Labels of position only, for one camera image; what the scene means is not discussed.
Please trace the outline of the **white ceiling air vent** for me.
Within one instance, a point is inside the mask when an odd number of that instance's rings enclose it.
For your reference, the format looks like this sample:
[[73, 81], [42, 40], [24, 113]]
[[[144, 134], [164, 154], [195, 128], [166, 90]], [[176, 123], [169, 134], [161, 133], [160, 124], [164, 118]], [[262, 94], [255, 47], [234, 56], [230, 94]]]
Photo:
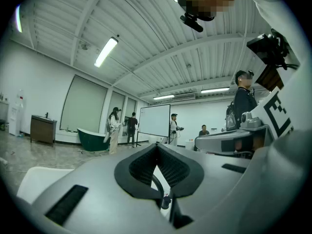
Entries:
[[196, 99], [196, 93], [187, 93], [187, 94], [179, 94], [174, 95], [172, 101], [185, 101], [185, 100], [194, 100]]

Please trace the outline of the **white rolling whiteboard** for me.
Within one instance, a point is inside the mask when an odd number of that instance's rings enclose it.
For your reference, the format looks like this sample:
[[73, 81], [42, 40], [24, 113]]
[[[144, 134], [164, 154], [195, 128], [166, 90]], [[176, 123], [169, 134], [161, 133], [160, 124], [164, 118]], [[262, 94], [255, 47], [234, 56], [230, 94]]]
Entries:
[[143, 107], [140, 109], [136, 146], [138, 146], [139, 133], [156, 136], [156, 143], [169, 140], [170, 109], [170, 104]]

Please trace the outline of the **small grey window blind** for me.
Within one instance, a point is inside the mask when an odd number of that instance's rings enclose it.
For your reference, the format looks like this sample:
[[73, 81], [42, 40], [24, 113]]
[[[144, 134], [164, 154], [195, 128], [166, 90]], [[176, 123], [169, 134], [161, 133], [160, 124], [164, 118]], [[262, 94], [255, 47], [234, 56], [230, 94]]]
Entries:
[[128, 120], [128, 118], [132, 117], [132, 113], [136, 112], [136, 101], [128, 98], [127, 100], [127, 106], [126, 106], [126, 112], [125, 112], [125, 120]]

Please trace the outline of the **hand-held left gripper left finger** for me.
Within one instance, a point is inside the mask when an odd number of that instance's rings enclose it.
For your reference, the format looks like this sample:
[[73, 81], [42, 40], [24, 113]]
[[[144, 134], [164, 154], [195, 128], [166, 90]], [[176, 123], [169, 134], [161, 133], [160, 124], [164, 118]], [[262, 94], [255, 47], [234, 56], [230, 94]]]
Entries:
[[31, 206], [32, 222], [44, 234], [171, 234], [159, 208], [159, 191], [130, 177], [139, 197], [123, 190], [115, 168], [152, 146], [94, 158], [44, 190]]

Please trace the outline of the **white rounded fixture edge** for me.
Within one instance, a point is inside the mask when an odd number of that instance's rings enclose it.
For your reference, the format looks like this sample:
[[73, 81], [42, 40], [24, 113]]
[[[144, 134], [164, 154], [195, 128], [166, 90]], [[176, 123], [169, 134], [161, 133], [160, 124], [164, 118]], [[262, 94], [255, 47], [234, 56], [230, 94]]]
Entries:
[[72, 171], [73, 169], [32, 167], [24, 176], [17, 197], [32, 204], [49, 186]]

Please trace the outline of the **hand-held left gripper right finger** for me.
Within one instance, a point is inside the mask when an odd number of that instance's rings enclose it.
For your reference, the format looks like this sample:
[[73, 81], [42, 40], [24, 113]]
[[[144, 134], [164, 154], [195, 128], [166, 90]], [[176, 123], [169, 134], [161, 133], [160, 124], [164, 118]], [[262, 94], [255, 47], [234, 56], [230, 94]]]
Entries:
[[238, 228], [246, 200], [233, 192], [248, 165], [246, 159], [157, 145], [172, 202], [168, 217], [156, 214], [156, 228]]

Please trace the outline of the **dark wooden vanity cabinet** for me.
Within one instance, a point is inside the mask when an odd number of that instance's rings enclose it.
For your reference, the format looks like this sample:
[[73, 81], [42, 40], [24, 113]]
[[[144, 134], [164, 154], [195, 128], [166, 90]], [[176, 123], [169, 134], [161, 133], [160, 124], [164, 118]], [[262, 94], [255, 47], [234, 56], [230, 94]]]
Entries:
[[56, 126], [56, 120], [32, 115], [30, 125], [30, 142], [34, 140], [54, 146]]

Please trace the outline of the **large grey window blind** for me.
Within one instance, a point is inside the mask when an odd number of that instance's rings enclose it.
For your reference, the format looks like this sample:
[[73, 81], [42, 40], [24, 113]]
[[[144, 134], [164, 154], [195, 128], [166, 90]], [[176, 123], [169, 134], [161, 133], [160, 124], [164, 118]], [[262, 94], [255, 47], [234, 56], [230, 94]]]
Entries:
[[98, 132], [107, 89], [74, 76], [62, 110], [60, 129], [77, 132], [82, 128]]

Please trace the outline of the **dark green bathtub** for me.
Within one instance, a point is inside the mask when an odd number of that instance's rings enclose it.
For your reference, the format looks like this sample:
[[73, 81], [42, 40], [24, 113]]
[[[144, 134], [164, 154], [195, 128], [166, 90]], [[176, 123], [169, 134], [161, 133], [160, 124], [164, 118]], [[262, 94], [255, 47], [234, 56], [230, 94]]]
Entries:
[[110, 146], [110, 138], [105, 142], [106, 134], [90, 132], [77, 128], [78, 136], [84, 150], [89, 152], [107, 151]]

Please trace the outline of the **black chest-mounted device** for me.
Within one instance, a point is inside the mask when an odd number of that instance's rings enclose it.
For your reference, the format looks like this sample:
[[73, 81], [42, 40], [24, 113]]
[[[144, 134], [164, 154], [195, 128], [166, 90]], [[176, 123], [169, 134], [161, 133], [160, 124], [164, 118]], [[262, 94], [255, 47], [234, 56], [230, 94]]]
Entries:
[[271, 28], [271, 34], [262, 34], [247, 42], [247, 47], [256, 54], [264, 64], [284, 70], [288, 68], [297, 70], [298, 64], [287, 64], [285, 57], [290, 53], [290, 45], [275, 29]]

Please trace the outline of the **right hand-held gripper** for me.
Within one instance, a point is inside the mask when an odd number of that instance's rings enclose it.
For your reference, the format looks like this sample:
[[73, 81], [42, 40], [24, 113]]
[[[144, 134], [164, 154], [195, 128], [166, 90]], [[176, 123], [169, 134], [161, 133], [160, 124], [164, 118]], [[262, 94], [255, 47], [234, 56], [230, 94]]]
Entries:
[[198, 136], [195, 146], [202, 153], [233, 155], [242, 151], [256, 151], [289, 133], [293, 124], [283, 106], [280, 89], [270, 94], [250, 112], [241, 116], [240, 129], [212, 135]]

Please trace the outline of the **person's white shirt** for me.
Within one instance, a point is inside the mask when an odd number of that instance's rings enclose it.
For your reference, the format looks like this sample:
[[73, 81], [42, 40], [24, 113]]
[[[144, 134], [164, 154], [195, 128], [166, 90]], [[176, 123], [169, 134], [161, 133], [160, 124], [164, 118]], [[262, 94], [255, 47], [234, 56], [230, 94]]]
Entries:
[[312, 109], [312, 47], [298, 20], [283, 0], [253, 0], [265, 21], [282, 34], [299, 61], [299, 68], [285, 83], [281, 95], [294, 111]]

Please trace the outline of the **medium grey window blind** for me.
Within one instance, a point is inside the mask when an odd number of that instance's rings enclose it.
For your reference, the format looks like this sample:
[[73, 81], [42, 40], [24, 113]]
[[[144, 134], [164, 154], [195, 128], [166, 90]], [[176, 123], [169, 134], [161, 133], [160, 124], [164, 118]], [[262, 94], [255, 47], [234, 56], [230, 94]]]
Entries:
[[106, 120], [106, 130], [110, 130], [109, 116], [113, 112], [113, 109], [115, 107], [117, 107], [119, 109], [119, 112], [117, 113], [117, 119], [118, 119], [118, 123], [120, 123], [120, 115], [121, 115], [121, 111], [123, 109], [124, 100], [125, 100], [124, 95], [121, 95], [121, 94], [116, 93], [116, 92], [112, 92], [112, 96], [111, 96], [110, 104], [109, 104], [109, 109], [108, 109], [107, 120]]

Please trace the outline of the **white water dispenser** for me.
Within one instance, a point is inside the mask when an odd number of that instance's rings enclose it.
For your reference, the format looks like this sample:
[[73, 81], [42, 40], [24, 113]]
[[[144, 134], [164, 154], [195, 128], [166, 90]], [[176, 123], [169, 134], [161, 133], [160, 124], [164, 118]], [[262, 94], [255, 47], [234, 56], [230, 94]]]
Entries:
[[20, 134], [20, 126], [23, 115], [23, 98], [24, 91], [18, 90], [15, 102], [11, 105], [9, 115], [9, 134], [18, 136]]

